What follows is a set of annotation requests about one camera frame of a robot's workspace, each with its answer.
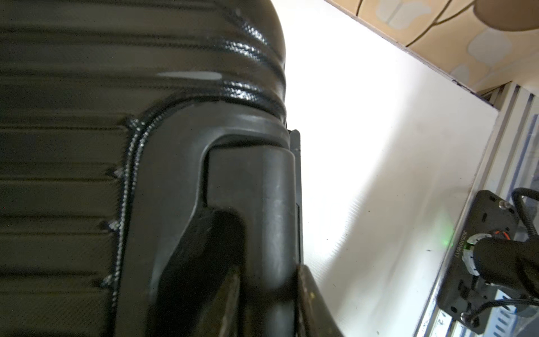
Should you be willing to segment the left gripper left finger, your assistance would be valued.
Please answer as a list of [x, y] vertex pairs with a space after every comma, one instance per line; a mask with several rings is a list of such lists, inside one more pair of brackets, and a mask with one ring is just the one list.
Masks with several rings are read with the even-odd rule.
[[241, 272], [233, 266], [197, 323], [198, 336], [238, 336]]

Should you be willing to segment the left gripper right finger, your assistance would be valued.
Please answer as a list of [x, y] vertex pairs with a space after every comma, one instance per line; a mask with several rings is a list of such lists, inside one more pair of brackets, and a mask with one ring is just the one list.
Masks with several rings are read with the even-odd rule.
[[297, 269], [296, 335], [343, 337], [310, 268], [304, 264]]

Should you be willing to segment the black hard-shell suitcase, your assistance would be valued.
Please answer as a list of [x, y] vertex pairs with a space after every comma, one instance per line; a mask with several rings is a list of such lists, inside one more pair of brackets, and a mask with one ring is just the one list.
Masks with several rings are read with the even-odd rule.
[[1, 335], [296, 335], [296, 160], [271, 1], [1, 3]]

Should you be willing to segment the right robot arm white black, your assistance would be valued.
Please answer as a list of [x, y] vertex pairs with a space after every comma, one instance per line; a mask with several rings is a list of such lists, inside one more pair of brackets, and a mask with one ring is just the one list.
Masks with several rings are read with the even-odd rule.
[[516, 188], [511, 198], [516, 211], [529, 233], [524, 242], [485, 238], [474, 246], [473, 260], [479, 276], [498, 286], [514, 289], [537, 299], [538, 297], [538, 231], [524, 198], [538, 200], [538, 191]]

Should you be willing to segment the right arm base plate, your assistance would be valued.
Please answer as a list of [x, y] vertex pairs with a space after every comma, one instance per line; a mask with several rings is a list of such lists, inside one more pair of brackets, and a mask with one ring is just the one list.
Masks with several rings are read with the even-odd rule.
[[438, 307], [476, 334], [487, 328], [490, 310], [484, 310], [471, 323], [464, 318], [484, 303], [494, 301], [498, 289], [479, 276], [473, 260], [473, 250], [479, 240], [497, 238], [513, 240], [519, 217], [513, 206], [491, 191], [479, 191], [457, 236], [455, 249], [441, 289]]

